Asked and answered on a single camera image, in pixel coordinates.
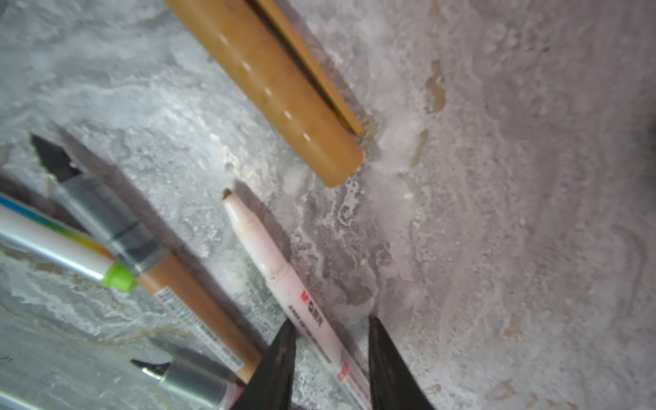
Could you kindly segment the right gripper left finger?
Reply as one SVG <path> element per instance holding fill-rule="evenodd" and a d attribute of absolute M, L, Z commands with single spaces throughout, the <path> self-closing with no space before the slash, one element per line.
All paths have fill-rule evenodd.
<path fill-rule="evenodd" d="M 297 329 L 287 319 L 232 409 L 291 409 Z"/>

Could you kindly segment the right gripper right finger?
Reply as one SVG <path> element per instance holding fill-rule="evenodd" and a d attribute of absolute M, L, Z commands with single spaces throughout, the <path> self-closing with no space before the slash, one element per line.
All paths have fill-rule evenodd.
<path fill-rule="evenodd" d="M 435 409 L 374 314 L 369 316 L 368 365 L 373 409 Z"/>

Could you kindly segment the white yellow marker pen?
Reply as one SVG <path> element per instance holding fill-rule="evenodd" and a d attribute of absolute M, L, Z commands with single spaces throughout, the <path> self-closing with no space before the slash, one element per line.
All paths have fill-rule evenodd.
<path fill-rule="evenodd" d="M 259 217 L 229 189 L 223 192 L 222 203 L 237 238 L 285 315 L 310 344 L 331 377 L 351 394 L 360 408 L 371 409 L 367 377 Z"/>

